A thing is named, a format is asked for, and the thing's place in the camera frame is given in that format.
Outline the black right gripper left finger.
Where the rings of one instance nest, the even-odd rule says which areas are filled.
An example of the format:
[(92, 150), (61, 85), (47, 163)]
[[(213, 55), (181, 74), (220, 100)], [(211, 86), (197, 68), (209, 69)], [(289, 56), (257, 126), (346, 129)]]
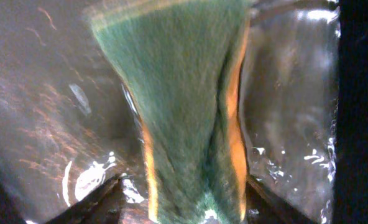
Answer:
[(146, 201), (127, 176), (115, 175), (47, 224), (149, 223)]

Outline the yellow green sponge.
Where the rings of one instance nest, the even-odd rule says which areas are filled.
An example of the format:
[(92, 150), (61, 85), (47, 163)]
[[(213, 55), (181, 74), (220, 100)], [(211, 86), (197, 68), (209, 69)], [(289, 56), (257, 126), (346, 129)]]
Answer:
[(238, 118), (249, 3), (101, 1), (83, 14), (128, 90), (140, 123), (156, 223), (222, 223), (246, 215)]

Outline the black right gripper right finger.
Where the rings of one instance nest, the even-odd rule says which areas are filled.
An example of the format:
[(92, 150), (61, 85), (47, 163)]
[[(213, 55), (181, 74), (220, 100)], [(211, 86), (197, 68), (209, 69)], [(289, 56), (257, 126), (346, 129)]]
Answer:
[(247, 176), (246, 197), (246, 223), (316, 224), (251, 175)]

